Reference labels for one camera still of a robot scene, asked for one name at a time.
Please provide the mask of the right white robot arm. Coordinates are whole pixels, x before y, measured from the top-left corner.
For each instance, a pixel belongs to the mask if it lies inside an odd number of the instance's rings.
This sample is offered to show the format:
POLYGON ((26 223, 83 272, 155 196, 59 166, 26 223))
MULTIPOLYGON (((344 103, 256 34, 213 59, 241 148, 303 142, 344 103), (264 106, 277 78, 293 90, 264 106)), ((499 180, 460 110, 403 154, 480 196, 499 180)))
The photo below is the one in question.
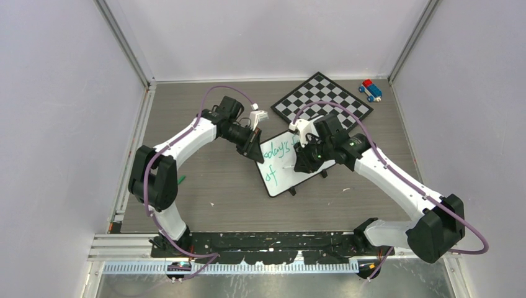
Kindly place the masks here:
POLYGON ((333 161, 366 178, 394 200, 408 221, 376 217, 354 228, 355 249, 369 255, 380 246, 410 249, 426 263, 435 263, 465 236, 463 202, 432 191, 404 172, 366 135, 350 135, 332 114, 289 125, 298 136, 294 145, 298 173, 314 173, 333 161))

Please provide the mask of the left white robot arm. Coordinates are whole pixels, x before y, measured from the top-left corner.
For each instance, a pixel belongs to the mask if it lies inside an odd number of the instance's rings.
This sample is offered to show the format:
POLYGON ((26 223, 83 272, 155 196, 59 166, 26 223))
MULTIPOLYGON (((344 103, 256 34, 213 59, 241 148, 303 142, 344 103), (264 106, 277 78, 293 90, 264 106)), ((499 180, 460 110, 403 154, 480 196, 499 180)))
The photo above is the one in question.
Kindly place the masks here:
POLYGON ((190 249, 187 224, 176 206, 178 170, 199 149, 218 138, 236 146, 243 157, 263 163, 261 130, 258 124, 268 118, 266 111, 253 104, 249 123, 242 126, 238 119, 244 106, 225 96, 212 109, 199 112, 192 123, 168 141, 137 149, 128 191, 145 207, 159 225, 161 234, 168 238, 166 248, 176 257, 185 256, 190 249))

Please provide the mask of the small whiteboard with stand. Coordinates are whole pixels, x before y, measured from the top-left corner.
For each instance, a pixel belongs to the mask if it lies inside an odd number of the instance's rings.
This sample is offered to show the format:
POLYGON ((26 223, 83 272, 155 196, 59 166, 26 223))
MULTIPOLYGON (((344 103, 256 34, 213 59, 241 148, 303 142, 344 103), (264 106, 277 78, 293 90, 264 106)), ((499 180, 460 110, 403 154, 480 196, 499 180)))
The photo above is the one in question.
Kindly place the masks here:
POLYGON ((299 141, 297 135, 284 131, 261 143, 264 163, 256 163, 256 166, 269 197, 287 192, 336 164, 334 161, 327 161, 319 170, 310 174, 295 172, 292 168, 282 169, 284 166, 295 165, 296 154, 293 146, 299 141))

